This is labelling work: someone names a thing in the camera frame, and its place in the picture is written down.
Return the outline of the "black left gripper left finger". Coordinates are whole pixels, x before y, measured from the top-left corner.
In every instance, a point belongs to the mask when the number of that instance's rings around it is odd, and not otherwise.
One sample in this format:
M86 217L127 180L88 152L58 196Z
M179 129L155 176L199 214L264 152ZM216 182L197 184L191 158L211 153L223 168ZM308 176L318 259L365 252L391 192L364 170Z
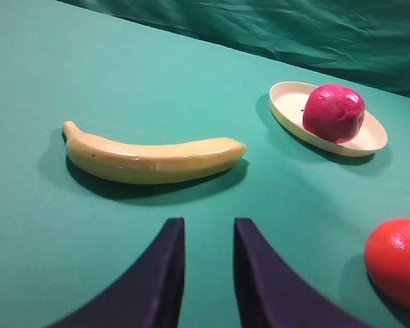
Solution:
M52 327L177 327L185 287L185 221L168 219L112 285Z

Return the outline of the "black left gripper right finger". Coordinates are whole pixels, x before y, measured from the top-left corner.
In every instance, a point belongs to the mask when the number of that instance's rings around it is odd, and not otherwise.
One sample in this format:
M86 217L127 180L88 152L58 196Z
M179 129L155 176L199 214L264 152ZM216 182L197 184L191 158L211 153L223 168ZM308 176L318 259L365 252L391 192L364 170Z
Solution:
M234 290L242 327L367 327L297 275L248 218L234 221Z

